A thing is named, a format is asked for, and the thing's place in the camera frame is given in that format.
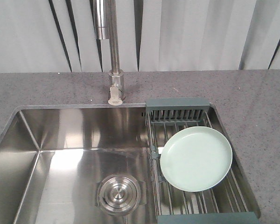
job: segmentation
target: drain strainer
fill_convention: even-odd
[[[98,194],[99,205],[113,215],[125,215],[139,203],[140,186],[133,177],[111,176],[106,178]]]

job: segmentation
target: white curtain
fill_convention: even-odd
[[[67,72],[48,1],[0,0],[0,72]]]
[[[146,0],[139,70],[268,69],[279,39],[280,0]]]
[[[280,69],[280,0],[134,1],[116,0],[123,71]],[[0,0],[0,72],[110,68],[90,0]]]

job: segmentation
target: speckled stone countertop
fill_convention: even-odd
[[[280,224],[280,70],[125,73],[126,103],[205,97],[217,107],[257,198]],[[0,74],[0,134],[20,105],[106,104],[106,73]]]

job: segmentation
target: faucet spout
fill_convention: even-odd
[[[93,1],[93,19],[96,38],[99,40],[109,39],[108,27],[108,1],[94,0]]]
[[[125,96],[123,71],[119,68],[115,0],[94,0],[93,8],[97,39],[109,39],[110,42],[112,69],[109,72],[111,87],[108,103],[111,105],[121,105]]]

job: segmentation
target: light green plate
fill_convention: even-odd
[[[215,129],[186,128],[172,136],[161,154],[161,170],[174,187],[202,191],[218,184],[232,162],[229,141]]]

